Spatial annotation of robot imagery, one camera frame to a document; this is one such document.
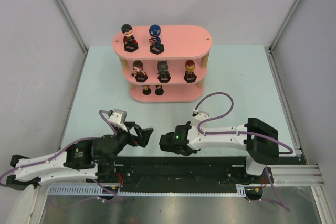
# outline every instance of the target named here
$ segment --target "gray wall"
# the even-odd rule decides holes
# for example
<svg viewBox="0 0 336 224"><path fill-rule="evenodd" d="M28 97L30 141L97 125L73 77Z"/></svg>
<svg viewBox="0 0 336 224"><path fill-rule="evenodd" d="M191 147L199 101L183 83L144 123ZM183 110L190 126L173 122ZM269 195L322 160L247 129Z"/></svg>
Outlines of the gray wall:
<svg viewBox="0 0 336 224"><path fill-rule="evenodd" d="M304 0L275 59L304 150L336 206L336 0Z"/></svg>
<svg viewBox="0 0 336 224"><path fill-rule="evenodd" d="M84 59L53 0L0 0L0 174L55 151ZM19 193L0 188L0 223Z"/></svg>
<svg viewBox="0 0 336 224"><path fill-rule="evenodd" d="M269 45L293 0L64 0L84 41L110 45L121 25L198 24L215 44Z"/></svg>

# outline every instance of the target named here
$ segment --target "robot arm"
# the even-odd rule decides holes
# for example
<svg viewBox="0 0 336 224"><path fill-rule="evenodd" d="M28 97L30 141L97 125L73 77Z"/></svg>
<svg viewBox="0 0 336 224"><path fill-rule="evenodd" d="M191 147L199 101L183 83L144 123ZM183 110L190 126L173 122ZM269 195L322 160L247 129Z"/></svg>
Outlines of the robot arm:
<svg viewBox="0 0 336 224"><path fill-rule="evenodd" d="M109 112L107 121L116 128L115 136L84 138L65 151L38 158L14 155L10 165L17 170L7 177L6 185L23 190L29 184L37 186L64 180L113 182L116 156L126 145L146 147L153 132L152 128L142 129L135 122L126 122L126 115L126 111L118 109ZM132 128L136 135L130 133Z"/></svg>
<svg viewBox="0 0 336 224"><path fill-rule="evenodd" d="M178 125L174 132L162 135L160 149L184 156L196 154L207 147L237 148L249 153L246 158L246 173L260 176L266 165L274 165L279 159L279 145L261 137L240 132L255 132L278 139L278 131L257 118L249 118L246 124L227 128L208 128L202 124L201 133L197 126L209 114L195 112L191 121Z"/></svg>

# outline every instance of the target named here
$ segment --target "figure base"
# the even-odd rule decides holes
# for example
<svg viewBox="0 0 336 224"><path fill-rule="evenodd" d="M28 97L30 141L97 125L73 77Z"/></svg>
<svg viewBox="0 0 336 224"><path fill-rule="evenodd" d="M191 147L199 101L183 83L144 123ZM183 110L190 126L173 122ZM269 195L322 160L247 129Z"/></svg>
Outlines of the figure base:
<svg viewBox="0 0 336 224"><path fill-rule="evenodd" d="M138 102L143 103L171 103L171 102L194 102L202 96L204 88L197 87L196 84L189 85L164 85L164 94L157 95L153 92L149 95L143 95L143 87L134 85L130 89L131 97Z"/></svg>
<svg viewBox="0 0 336 224"><path fill-rule="evenodd" d="M164 45L163 44L160 44L159 46L151 45L150 49L151 49L151 53L159 55L160 53L164 51Z"/></svg>
<svg viewBox="0 0 336 224"><path fill-rule="evenodd" d="M156 95L163 95L164 91L162 88L157 88L156 91L155 91L155 94Z"/></svg>
<svg viewBox="0 0 336 224"><path fill-rule="evenodd" d="M196 81L197 76L194 73L186 73L183 78L187 83L193 83Z"/></svg>
<svg viewBox="0 0 336 224"><path fill-rule="evenodd" d="M135 77L137 82L140 82L140 83L144 83L145 81L147 81L148 79L148 76L146 75L143 75L143 74L137 74Z"/></svg>
<svg viewBox="0 0 336 224"><path fill-rule="evenodd" d="M149 95L149 94L152 93L152 90L151 90L150 88L148 88L148 89L143 89L143 90L142 90L142 93L143 93L144 95Z"/></svg>
<svg viewBox="0 0 336 224"><path fill-rule="evenodd" d="M158 80L161 83L168 83L170 81L171 77L170 74L160 75L158 76Z"/></svg>
<svg viewBox="0 0 336 224"><path fill-rule="evenodd" d="M124 49L126 52L134 52L139 48L138 44L124 44Z"/></svg>

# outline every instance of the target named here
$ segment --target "aluminum frame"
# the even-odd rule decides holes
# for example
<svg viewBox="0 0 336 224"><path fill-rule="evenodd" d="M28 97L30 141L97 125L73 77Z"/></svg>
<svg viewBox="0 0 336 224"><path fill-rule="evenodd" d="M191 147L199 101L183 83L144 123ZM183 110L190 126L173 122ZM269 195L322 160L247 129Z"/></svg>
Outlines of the aluminum frame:
<svg viewBox="0 0 336 224"><path fill-rule="evenodd" d="M289 11L283 20L275 38L273 39L271 45L269 46L269 49L271 52L274 51L274 49L277 47L279 40L281 37L284 35L284 32L286 31L286 28L288 27L290 21L293 19L297 9L299 8L300 4L302 3L303 0L294 0L292 6L289 8Z"/></svg>
<svg viewBox="0 0 336 224"><path fill-rule="evenodd" d="M63 0L54 0L56 6L58 7L59 11L61 12L64 21L67 23L71 33L73 34L73 36L75 37L80 49L82 50L83 54L86 56L87 52L88 52L88 48L85 45L76 25L75 22L73 21L73 19L71 18L71 15L68 11L68 8L65 6Z"/></svg>
<svg viewBox="0 0 336 224"><path fill-rule="evenodd" d="M63 0L54 0L54 1L57 7L59 8L62 16L64 17L64 20L67 23L69 29L75 36L78 45L80 46L83 53L86 55L88 49L85 46L85 43L83 42L79 34L79 31L74 21L72 20ZM277 35L275 36L272 44L270 45L269 51L267 52L267 58L269 60L269 65L270 65L270 68L271 68L271 71L274 77L274 81L275 81L275 84L278 90L278 94L280 97L282 107L284 109L284 114L285 114L285 117L286 117L286 120L289 126L291 137L295 143L296 154L298 156L302 154L301 142L300 142L299 135L297 133L297 129L296 129L296 126L295 126L295 123L294 123L294 120L293 120L293 117L290 111L289 103L288 103L288 100L287 100L287 97L284 91L283 84L281 82L278 69L276 67L272 52L276 48L278 41L284 34L284 31L289 25L291 19L293 18L301 2L302 0L294 1L279 31L277 32ZM322 223L323 224L336 223L335 213L330 207L331 203L329 202L328 195L327 195L327 192L324 186L324 182L323 182L320 170L317 165L315 166L284 165L284 166L271 166L271 168L274 173L274 179L275 179L276 186L311 186L312 191L314 193L317 207L319 209L319 214L320 214ZM39 193L36 199L36 203L34 206L34 210L31 215L32 217L30 219L30 224L40 223L48 192L49 192L49 187L47 186L40 187Z"/></svg>

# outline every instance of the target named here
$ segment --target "pink shelf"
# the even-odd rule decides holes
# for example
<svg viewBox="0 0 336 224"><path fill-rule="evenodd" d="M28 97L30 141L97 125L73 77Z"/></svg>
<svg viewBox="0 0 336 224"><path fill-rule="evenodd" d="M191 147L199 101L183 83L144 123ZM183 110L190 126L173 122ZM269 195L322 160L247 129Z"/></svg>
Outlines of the pink shelf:
<svg viewBox="0 0 336 224"><path fill-rule="evenodd" d="M183 79L185 73L185 62L186 60L168 60L168 71L171 76L171 80L168 83L160 83L157 79L158 75L158 61L157 60L146 60L143 61L143 69L148 75L148 79L145 83L139 83L131 76L131 73L134 73L132 64L133 61L128 61L129 68L128 70L122 70L122 73L126 80L135 85L172 85L172 84L188 84ZM201 59L195 59L195 75L197 76L196 82L202 81L206 75L206 68L201 68Z"/></svg>
<svg viewBox="0 0 336 224"><path fill-rule="evenodd" d="M160 25L160 27L161 43L164 44L163 53L155 55L150 52L149 26L133 26L133 35L139 43L137 51L124 50L121 31L113 39L114 51L125 60L188 60L200 58L211 49L212 37L203 27L195 25Z"/></svg>
<svg viewBox="0 0 336 224"><path fill-rule="evenodd" d="M138 102L159 103L159 102L194 102L202 96L203 87L198 88L196 84L169 85L163 86L163 95L156 95L155 86L150 86L152 93L144 95L142 86L135 86L130 90L131 96Z"/></svg>

